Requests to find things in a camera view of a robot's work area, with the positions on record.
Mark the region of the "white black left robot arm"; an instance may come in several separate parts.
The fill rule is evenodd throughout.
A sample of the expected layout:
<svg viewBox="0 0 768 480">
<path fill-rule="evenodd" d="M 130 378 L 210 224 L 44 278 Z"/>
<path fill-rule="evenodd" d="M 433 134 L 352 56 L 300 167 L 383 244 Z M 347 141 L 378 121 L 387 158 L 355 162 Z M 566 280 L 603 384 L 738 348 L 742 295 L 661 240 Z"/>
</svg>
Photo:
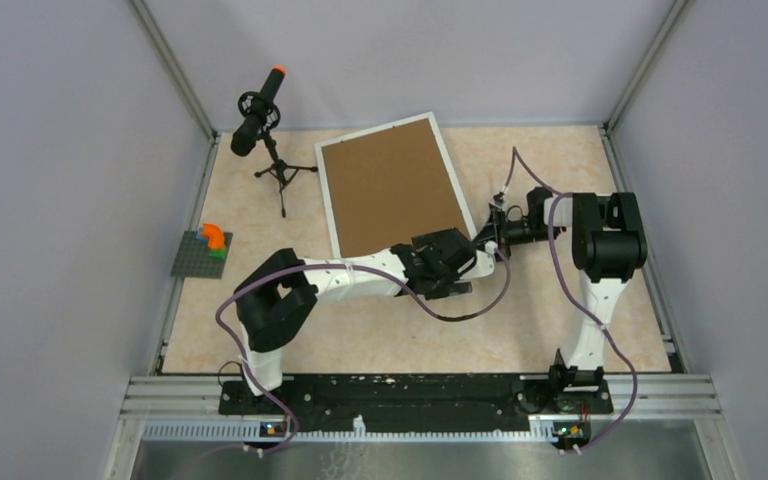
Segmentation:
<svg viewBox="0 0 768 480">
<path fill-rule="evenodd" d="M 303 258 L 292 248 L 273 253 L 235 290 L 233 303 L 246 337 L 243 401 L 257 413 L 279 404 L 281 353 L 319 304 L 362 297 L 430 300 L 470 292 L 469 278 L 494 270 L 495 240 L 470 240 L 456 228 L 349 258 Z"/>
</svg>

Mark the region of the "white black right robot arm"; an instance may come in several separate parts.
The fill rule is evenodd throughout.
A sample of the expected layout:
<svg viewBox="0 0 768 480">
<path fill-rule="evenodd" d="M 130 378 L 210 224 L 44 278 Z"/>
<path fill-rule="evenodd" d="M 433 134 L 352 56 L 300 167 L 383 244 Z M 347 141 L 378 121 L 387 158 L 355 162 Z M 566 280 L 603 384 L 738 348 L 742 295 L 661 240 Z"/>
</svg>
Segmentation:
<svg viewBox="0 0 768 480">
<path fill-rule="evenodd" d="M 528 211 L 508 217 L 504 194 L 490 202 L 479 239 L 493 240 L 510 254 L 515 245 L 555 240 L 571 233 L 571 257 L 579 271 L 580 296 L 567 338 L 548 373 L 546 397 L 560 412 L 572 412 L 596 392 L 604 378 L 604 351 L 619 297 L 648 257 L 637 197 L 573 193 L 556 201 L 544 187 L 527 194 Z"/>
</svg>

